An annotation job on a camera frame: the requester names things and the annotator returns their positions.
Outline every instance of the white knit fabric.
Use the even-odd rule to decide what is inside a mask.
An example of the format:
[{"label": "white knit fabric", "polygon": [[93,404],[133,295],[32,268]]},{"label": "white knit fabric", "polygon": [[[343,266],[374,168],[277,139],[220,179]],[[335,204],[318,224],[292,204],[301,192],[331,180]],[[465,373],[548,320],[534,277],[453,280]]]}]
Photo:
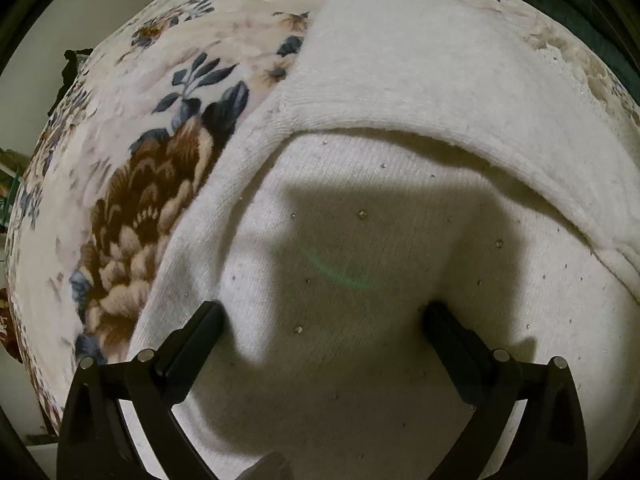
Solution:
[{"label": "white knit fabric", "polygon": [[491,347],[568,359],[592,476],[628,437],[638,170],[498,30],[445,0],[327,0],[180,222],[130,354],[223,301],[225,335],[174,410],[223,480],[273,450],[296,478],[427,476],[471,416],[420,334],[435,297]]}]

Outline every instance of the floral bedspread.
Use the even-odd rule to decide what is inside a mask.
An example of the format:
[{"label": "floral bedspread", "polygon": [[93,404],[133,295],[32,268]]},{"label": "floral bedspread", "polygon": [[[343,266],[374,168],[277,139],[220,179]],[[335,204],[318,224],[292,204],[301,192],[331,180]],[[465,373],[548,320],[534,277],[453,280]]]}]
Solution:
[{"label": "floral bedspread", "polygon": [[[637,105],[561,25],[519,0],[460,1],[501,13],[612,130],[637,139]],[[94,50],[50,117],[6,253],[20,352],[55,428],[76,362],[126,357],[181,215],[294,66],[321,4],[156,0]]]}]

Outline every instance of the wall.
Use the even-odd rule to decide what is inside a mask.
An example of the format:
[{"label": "wall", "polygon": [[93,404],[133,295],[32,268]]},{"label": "wall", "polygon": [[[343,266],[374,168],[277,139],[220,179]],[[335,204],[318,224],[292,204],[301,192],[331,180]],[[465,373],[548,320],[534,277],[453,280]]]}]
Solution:
[{"label": "wall", "polygon": [[0,147],[31,155],[62,86],[64,51],[98,45],[152,0],[54,0],[0,75]]}]

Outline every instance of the white floor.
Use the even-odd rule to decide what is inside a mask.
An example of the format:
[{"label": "white floor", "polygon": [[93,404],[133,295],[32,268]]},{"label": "white floor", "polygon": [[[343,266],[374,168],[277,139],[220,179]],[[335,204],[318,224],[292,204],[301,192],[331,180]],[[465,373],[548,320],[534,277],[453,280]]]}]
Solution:
[{"label": "white floor", "polygon": [[[62,85],[66,49],[92,48],[152,0],[54,0],[0,75],[0,148],[31,154]],[[0,239],[4,249],[4,238]],[[0,288],[6,286],[4,250]],[[0,347],[0,406],[22,439],[46,433],[25,368]],[[56,444],[32,446],[55,478]]]}]

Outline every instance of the metal screw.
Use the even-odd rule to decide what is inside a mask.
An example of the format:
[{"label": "metal screw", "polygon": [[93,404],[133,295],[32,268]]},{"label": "metal screw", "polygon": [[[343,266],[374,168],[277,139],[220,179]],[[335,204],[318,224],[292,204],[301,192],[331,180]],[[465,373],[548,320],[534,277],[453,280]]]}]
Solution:
[{"label": "metal screw", "polygon": [[560,356],[554,357],[554,364],[561,370],[564,370],[568,366],[566,363],[566,359]]},{"label": "metal screw", "polygon": [[141,363],[146,363],[147,361],[153,359],[154,355],[156,355],[156,353],[151,348],[145,348],[144,350],[138,352],[138,355],[136,355],[136,359]]},{"label": "metal screw", "polygon": [[93,357],[83,357],[80,361],[80,367],[82,370],[86,370],[87,368],[91,368],[94,365],[95,361]]},{"label": "metal screw", "polygon": [[494,359],[501,363],[505,363],[509,359],[511,359],[511,356],[509,355],[509,352],[507,352],[506,350],[503,350],[502,348],[498,348],[497,350],[494,350]]}]

